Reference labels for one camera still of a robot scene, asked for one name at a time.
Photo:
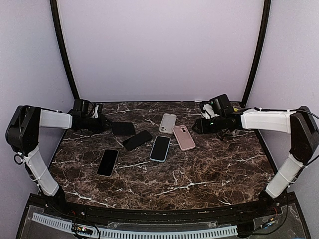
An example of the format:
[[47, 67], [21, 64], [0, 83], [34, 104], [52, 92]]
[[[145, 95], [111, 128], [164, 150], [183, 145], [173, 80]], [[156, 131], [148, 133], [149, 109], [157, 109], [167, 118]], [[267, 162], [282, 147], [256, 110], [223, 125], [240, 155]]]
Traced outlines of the phone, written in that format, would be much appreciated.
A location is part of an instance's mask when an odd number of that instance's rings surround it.
[[119, 152], [117, 150], [105, 150], [100, 161], [97, 174], [100, 176], [110, 177], [113, 173], [118, 155]]
[[164, 163], [166, 162], [171, 138], [165, 136], [157, 136], [153, 143], [149, 159], [151, 161]]
[[112, 135], [132, 136], [135, 135], [134, 125], [130, 122], [114, 122], [111, 126]]

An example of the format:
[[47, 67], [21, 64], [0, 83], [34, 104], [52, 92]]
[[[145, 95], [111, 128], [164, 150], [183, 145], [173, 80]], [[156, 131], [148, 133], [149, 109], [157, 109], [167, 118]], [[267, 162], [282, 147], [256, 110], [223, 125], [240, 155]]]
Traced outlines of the pink phone case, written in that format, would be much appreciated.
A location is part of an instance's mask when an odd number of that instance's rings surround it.
[[196, 147], [195, 142], [186, 126], [175, 126], [172, 130], [182, 151], [191, 150]]

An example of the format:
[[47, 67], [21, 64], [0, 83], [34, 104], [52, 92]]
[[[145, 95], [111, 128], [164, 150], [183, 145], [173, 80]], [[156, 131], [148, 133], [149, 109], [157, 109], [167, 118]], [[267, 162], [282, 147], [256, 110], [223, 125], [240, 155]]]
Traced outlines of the white phone case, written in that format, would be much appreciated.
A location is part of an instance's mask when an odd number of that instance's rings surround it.
[[161, 133], [173, 134], [173, 128], [175, 127], [177, 115], [165, 113], [163, 114], [159, 131]]

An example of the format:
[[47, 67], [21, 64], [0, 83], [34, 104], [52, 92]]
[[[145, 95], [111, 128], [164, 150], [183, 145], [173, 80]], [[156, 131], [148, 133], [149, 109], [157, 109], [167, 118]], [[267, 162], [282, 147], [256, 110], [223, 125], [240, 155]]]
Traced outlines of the black smartphone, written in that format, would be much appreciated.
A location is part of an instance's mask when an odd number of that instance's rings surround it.
[[143, 130], [138, 134], [124, 140], [122, 145], [127, 151], [132, 151], [144, 143], [151, 141], [152, 138], [152, 135], [147, 130]]

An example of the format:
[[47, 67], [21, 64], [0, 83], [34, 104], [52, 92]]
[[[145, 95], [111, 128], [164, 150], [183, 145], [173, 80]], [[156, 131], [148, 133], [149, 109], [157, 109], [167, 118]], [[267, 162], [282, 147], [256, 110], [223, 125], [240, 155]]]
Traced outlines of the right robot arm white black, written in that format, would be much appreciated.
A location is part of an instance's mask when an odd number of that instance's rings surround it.
[[319, 145], [317, 115], [308, 107], [297, 109], [235, 108], [226, 94], [200, 103], [202, 117], [198, 118], [192, 130], [197, 134], [215, 134], [220, 140], [235, 130], [267, 130], [289, 134], [291, 149], [288, 158], [270, 183], [260, 193], [261, 199], [254, 211], [265, 216], [274, 207], [272, 199], [277, 198], [293, 184], [304, 168], [318, 159], [314, 153]]

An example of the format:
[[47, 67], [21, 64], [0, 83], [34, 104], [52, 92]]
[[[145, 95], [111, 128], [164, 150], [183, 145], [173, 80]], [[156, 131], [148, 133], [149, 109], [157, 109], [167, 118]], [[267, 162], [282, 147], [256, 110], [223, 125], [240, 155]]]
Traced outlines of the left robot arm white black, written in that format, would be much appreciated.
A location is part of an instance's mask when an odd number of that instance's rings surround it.
[[63, 191], [46, 166], [39, 149], [41, 128], [88, 130], [101, 133], [111, 128], [112, 122], [102, 113], [102, 104], [75, 99], [68, 113], [36, 106], [18, 106], [6, 130], [7, 143], [15, 152], [16, 163], [24, 165], [30, 178], [48, 197]]

